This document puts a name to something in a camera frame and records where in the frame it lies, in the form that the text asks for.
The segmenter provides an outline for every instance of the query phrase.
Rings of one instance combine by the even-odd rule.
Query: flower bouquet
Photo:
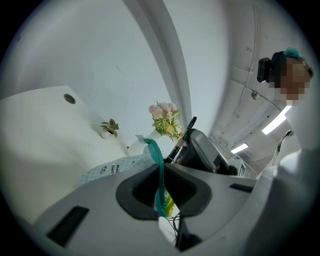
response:
[[[153,127],[162,136],[168,136],[173,142],[180,138],[181,125],[179,116],[181,111],[173,103],[156,103],[149,107],[149,112],[152,114]]]

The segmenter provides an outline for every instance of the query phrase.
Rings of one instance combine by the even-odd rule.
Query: white ceiling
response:
[[[210,138],[218,139],[215,141],[230,150],[247,143],[249,148],[238,155],[259,172],[291,127],[285,121],[270,134],[262,133],[286,102],[275,99],[275,91],[268,83],[257,81],[258,61],[264,57],[271,59],[275,52],[284,51],[289,46],[297,48],[303,55],[305,38],[295,23],[276,6],[272,9],[272,5],[257,4],[254,0],[231,1],[233,55],[229,84]],[[250,76],[252,60],[253,73]],[[243,92],[247,82],[248,89]],[[258,100],[251,97],[253,90],[261,95]],[[227,158],[232,156],[227,150],[224,153]]]

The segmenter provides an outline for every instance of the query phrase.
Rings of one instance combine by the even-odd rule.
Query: yellow flower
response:
[[[173,128],[173,126],[171,124],[167,124],[165,127],[165,132],[173,135],[175,132],[175,129]]]

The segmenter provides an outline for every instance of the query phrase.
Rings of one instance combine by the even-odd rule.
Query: pink flower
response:
[[[156,105],[151,105],[151,106],[149,107],[149,112],[150,112],[150,114],[152,114],[152,113],[155,111],[156,108],[157,108]]]
[[[169,107],[169,105],[165,102],[161,102],[160,104],[160,108],[163,110],[163,111],[166,111],[166,112],[169,112],[171,111],[171,107]]]
[[[176,111],[177,110],[177,106],[173,103],[168,103],[168,106],[171,108],[171,111]]]
[[[154,119],[163,118],[164,117],[163,114],[164,114],[164,112],[162,111],[161,107],[159,107],[159,106],[152,111],[152,116]]]

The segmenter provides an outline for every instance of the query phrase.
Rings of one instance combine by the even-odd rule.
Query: fluorescent light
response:
[[[238,146],[235,149],[231,150],[231,152],[235,154],[241,150],[245,150],[247,147],[249,147],[249,146],[246,143],[243,143],[241,146]]]
[[[271,123],[269,123],[263,130],[262,132],[267,135],[269,133],[271,133],[274,129],[276,129],[280,124],[283,123],[284,120],[286,120],[286,113],[288,112],[288,110],[291,108],[291,106],[286,106],[281,112],[280,114],[277,115],[277,117],[275,119],[273,119],[273,121]]]

